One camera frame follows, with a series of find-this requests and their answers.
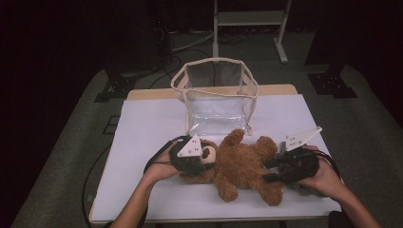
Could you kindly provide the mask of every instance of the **transparent plastic bag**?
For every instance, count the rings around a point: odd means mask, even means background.
[[[187,63],[171,81],[186,105],[186,133],[228,134],[249,125],[259,93],[258,83],[239,60],[210,58]]]

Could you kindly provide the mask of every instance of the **gray carpet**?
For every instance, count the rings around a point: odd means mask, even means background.
[[[287,65],[280,63],[272,40],[274,34],[250,34],[247,41],[235,46],[220,45],[220,54],[242,60],[260,85],[294,85],[298,93],[303,94],[317,125],[323,128],[321,135],[346,184],[383,227],[401,227],[402,129],[372,93],[365,78],[349,66],[344,67],[341,77],[358,98],[335,99],[330,95],[316,95],[307,74],[322,72],[327,66],[304,65],[313,36],[312,32],[285,33],[283,45],[289,58]],[[178,34],[173,37],[172,44],[177,48],[197,39],[200,37]],[[211,44],[192,49],[203,50],[211,56]],[[182,64],[207,57],[197,50],[176,56]],[[166,66],[166,71],[174,70],[178,64],[178,59],[174,58]],[[136,88],[148,88],[164,74],[161,70],[144,77],[137,82]],[[106,81],[107,76],[102,70],[88,85],[12,227],[86,227],[81,198],[83,186],[91,166],[105,151],[86,183],[85,209],[88,213],[106,162],[107,146],[113,140],[113,135],[107,133],[113,132],[114,126],[106,129],[106,125],[112,116],[120,115],[124,100],[94,103]],[[169,87],[169,82],[169,78],[164,77],[153,88]],[[166,227],[216,227],[216,224],[168,224]],[[232,222],[222,227],[278,225],[273,222]],[[290,220],[287,227],[327,227],[327,220]]]

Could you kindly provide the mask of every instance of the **white shelf frame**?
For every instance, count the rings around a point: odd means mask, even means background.
[[[274,42],[281,62],[287,64],[288,58],[281,42],[287,24],[291,2],[292,0],[287,0],[284,10],[219,12],[218,0],[214,0],[213,57],[220,56],[218,41],[219,27],[280,25],[278,37],[274,38]]]

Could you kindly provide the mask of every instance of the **white board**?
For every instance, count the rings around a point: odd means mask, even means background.
[[[184,121],[185,106],[177,99],[125,101],[92,207],[92,222],[114,220],[118,216],[147,161],[169,140],[185,134]],[[254,143],[262,135],[281,143],[286,135],[317,125],[302,95],[268,95],[258,97],[251,126],[253,135],[245,136],[243,143]],[[201,138],[220,144],[223,137]],[[329,153],[320,134],[309,144]],[[279,206],[268,206],[257,191],[250,189],[239,189],[239,197],[227,203],[220,199],[214,184],[186,184],[175,176],[155,185],[147,219],[292,219],[327,216],[333,210],[340,210],[333,200],[300,196],[287,187]]]

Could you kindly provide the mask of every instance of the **dark background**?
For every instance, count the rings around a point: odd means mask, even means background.
[[[153,28],[212,29],[213,1],[147,2],[0,2],[5,114],[1,123],[0,227],[11,225],[74,106],[99,70],[108,65],[131,65],[133,70],[163,65],[169,51],[156,42]],[[220,8],[283,7],[280,1],[268,2],[220,0]],[[165,11],[160,11],[161,4]],[[287,29],[317,29],[307,64],[328,64],[334,56],[342,58],[367,78],[403,125],[402,12],[398,1],[294,0]]]

